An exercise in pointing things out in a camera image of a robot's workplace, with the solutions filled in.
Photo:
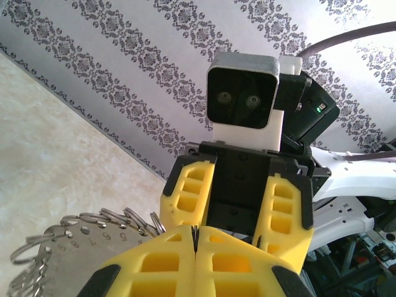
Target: patterned wall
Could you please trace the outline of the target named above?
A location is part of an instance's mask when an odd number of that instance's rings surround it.
[[[392,2],[14,0],[1,12],[0,49],[166,178],[187,142],[211,138],[205,75],[217,52],[296,55],[334,34],[394,20]],[[304,61],[341,109],[315,146],[369,152],[396,137],[393,40],[387,33],[351,41]]]

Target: damask wallpaper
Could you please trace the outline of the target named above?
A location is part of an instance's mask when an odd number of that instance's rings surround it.
[[[189,141],[211,139],[205,75],[219,51],[296,55],[395,20],[393,0],[4,1],[0,49],[128,154],[167,178]],[[304,61],[340,117],[313,145],[369,152],[396,137],[396,34]]]

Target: printed number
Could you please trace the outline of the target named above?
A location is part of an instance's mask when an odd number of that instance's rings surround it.
[[[120,233],[119,237],[121,237],[123,239],[123,241],[127,241],[128,240],[125,233]]]
[[[102,235],[103,235],[103,237],[106,238],[107,240],[110,240],[110,239],[111,239],[111,236],[110,236],[109,233],[107,233],[107,232],[103,232]]]
[[[71,241],[72,246],[74,246],[76,249],[78,249],[80,246],[78,243],[76,243],[74,240]]]
[[[89,240],[89,242],[91,243],[91,246],[94,246],[94,245],[96,245],[96,243],[94,243],[93,241],[92,241],[92,239],[88,239]]]
[[[58,248],[61,250],[61,251],[66,251],[66,248],[62,245],[62,244],[58,244]]]

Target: gray cable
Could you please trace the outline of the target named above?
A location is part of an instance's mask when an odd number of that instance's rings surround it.
[[[326,48],[331,48],[332,46],[339,45],[347,41],[392,31],[396,31],[396,22],[388,22],[352,30],[315,43],[300,52],[297,57],[306,59],[322,50],[325,50]]]

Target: camera lens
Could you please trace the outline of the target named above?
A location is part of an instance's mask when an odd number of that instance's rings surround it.
[[[250,108],[256,108],[260,104],[260,98],[258,96],[252,95],[249,96],[246,100],[246,104]]]
[[[221,92],[218,94],[217,100],[220,103],[227,104],[231,101],[231,94],[227,92]]]

